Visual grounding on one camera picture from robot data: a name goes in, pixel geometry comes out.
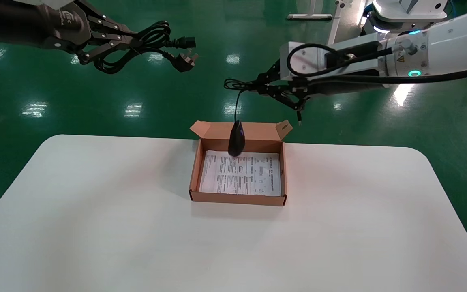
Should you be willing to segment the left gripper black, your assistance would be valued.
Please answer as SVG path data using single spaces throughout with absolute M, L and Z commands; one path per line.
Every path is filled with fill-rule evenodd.
M 58 9 L 43 4 L 35 6 L 35 9 L 39 13 L 39 38 L 35 47 L 71 54 L 78 52 L 81 65 L 97 63 L 112 52 L 136 48 L 141 44 L 139 39 L 132 38 L 137 32 L 115 22 L 88 1 L 71 2 Z M 88 52 L 79 52 L 91 39 L 91 30 L 129 37 L 99 39 L 104 41 L 102 45 Z

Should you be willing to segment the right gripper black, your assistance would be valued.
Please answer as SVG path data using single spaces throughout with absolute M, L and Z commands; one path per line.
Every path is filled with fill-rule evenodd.
M 293 109 L 296 113 L 302 113 L 309 97 L 352 94 L 384 88 L 382 84 L 332 81 L 327 77 L 295 77 L 291 78 L 291 80 L 284 80 L 281 78 L 280 60 L 271 65 L 267 71 L 259 73 L 253 81 L 254 88 L 266 88 L 269 86 L 284 86 L 284 88 L 288 88 L 292 85 L 293 94 L 283 89 L 258 89 L 257 93 L 280 102 L 282 105 Z

